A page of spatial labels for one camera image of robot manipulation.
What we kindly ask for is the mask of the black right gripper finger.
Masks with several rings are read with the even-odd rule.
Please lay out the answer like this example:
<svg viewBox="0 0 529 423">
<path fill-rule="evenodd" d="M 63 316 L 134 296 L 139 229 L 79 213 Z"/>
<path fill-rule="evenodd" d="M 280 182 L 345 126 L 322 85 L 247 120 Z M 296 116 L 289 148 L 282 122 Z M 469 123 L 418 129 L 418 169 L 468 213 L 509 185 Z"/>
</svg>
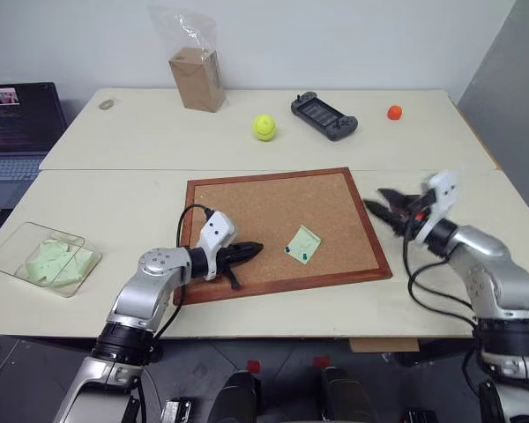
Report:
<svg viewBox="0 0 529 423">
<path fill-rule="evenodd" d="M 395 189 L 380 188 L 378 193 L 384 198 L 389 206 L 408 206 L 409 196 Z"/>
<path fill-rule="evenodd" d="M 376 201 L 365 199 L 363 203 L 372 215 L 382 220 L 395 234 L 402 233 L 402 216 L 398 212 L 392 211 Z"/>
</svg>

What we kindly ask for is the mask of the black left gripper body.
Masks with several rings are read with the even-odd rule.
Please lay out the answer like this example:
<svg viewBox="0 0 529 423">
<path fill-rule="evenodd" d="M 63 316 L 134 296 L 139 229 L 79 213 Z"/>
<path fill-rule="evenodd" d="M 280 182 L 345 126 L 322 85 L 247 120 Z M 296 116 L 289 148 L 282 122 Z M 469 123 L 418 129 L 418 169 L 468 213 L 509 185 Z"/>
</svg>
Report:
<svg viewBox="0 0 529 423">
<path fill-rule="evenodd" d="M 220 276 L 232 278 L 233 268 L 241 261 L 241 247 L 239 244 L 232 244 L 218 251 L 216 256 L 217 273 Z"/>
</svg>

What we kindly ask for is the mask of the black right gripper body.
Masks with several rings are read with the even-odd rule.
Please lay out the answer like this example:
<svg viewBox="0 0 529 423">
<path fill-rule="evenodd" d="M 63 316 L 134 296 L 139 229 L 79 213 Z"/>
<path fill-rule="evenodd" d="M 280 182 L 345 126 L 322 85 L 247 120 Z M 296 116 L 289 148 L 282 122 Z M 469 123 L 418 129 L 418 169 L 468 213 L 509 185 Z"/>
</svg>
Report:
<svg viewBox="0 0 529 423">
<path fill-rule="evenodd" d="M 429 189 L 423 194 L 412 195 L 398 192 L 395 210 L 399 215 L 398 230 L 405 230 L 406 224 L 413 219 L 412 229 L 421 230 L 428 220 L 430 207 L 436 202 L 436 192 Z"/>
</svg>

